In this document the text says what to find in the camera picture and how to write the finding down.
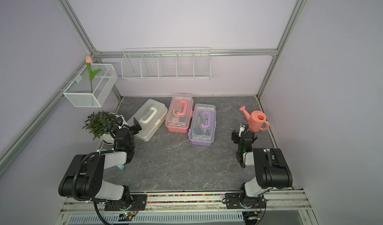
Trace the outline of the white toolbox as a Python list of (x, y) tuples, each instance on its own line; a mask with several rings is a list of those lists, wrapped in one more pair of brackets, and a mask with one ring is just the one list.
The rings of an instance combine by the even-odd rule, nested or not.
[(134, 118), (140, 124), (142, 130), (135, 135), (136, 138), (148, 142), (164, 123), (168, 109), (165, 104), (149, 99), (145, 104), (127, 121), (129, 126), (134, 125)]

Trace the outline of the purple clear-lid toolbox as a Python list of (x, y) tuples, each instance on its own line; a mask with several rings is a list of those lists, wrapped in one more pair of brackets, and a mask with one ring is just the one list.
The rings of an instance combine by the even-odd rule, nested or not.
[(188, 138), (192, 145), (210, 147), (216, 131), (216, 107), (196, 104), (194, 107)]

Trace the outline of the pink toolbox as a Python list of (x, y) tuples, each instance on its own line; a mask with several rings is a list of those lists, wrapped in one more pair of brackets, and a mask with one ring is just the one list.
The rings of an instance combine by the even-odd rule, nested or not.
[(193, 98), (188, 94), (172, 97), (165, 120), (167, 129), (175, 133), (188, 133), (192, 118)]

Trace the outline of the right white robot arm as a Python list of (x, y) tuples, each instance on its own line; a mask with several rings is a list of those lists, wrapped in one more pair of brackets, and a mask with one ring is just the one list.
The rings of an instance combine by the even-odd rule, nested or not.
[(222, 203), (227, 209), (265, 209), (264, 194), (291, 188), (292, 174), (280, 149), (253, 148), (257, 136), (247, 127), (233, 130), (231, 140), (238, 145), (235, 153), (242, 168), (253, 167), (255, 177), (245, 182), (237, 193), (226, 193)]

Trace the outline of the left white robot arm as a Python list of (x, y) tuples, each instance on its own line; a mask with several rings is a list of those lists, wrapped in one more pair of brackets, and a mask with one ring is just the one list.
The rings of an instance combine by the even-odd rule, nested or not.
[(103, 176), (104, 170), (125, 166), (132, 161), (135, 154), (134, 136), (141, 130), (136, 118), (133, 118), (133, 125), (128, 125), (122, 116), (115, 118), (109, 127), (114, 148), (76, 155), (59, 184), (59, 195), (95, 203), (114, 201), (120, 210), (139, 209), (128, 186), (107, 182)]

